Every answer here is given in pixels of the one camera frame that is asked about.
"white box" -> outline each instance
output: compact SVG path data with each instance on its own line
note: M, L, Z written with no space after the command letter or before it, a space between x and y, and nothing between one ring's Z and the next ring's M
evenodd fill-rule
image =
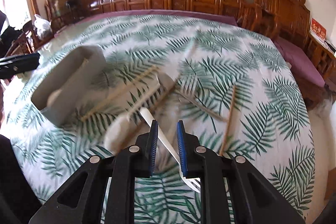
M55 126L62 125L75 110L93 77L105 67L106 60L99 45L73 49L46 76L31 96L33 105ZM55 101L47 107L49 95L62 88Z

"clear plastic fork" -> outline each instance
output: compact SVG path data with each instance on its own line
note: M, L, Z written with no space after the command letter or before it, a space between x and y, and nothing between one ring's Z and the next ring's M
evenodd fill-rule
M139 112L140 112L141 116L145 119L147 124L149 126L151 126L152 121L154 120L151 112L145 107L140 108ZM162 142L162 144L167 148L169 153L171 153L171 155L177 161L179 174L180 174L180 177L182 178L182 180L184 181L184 183L186 185L188 185L195 192L200 193L200 189L201 189L201 185L199 183L200 179L199 178L186 179L185 177L183 177L183 174L182 174L182 171L181 171L180 157L179 157L178 153L175 151L175 149L172 147L170 142L167 140L166 136L164 135L164 133L162 132L160 127L158 128L158 138Z

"purple cushion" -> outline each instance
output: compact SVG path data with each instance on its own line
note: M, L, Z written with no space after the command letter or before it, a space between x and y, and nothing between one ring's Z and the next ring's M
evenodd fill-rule
M313 63L306 56L304 51L288 40L278 37L274 41L274 45L286 62L292 65L291 71L294 74L312 82L315 85L324 87L324 80Z
M86 19L83 19L79 23L90 20L99 20L107 17L132 16L132 15L170 15L170 16L194 17L194 18L217 21L238 27L234 17L211 15L199 12L179 11L179 10L130 10L130 11L110 12L88 17Z

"white plastic bag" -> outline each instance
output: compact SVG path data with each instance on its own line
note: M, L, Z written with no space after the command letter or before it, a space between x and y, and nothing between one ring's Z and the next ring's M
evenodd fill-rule
M53 33L48 20L41 18L39 15L35 15L35 18L34 25L37 28L37 36L39 39L43 40Z

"black bag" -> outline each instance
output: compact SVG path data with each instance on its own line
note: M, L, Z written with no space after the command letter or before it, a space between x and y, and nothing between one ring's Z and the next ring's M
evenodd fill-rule
M0 59L0 79L10 79L14 75L35 70L39 66L39 53L12 55Z

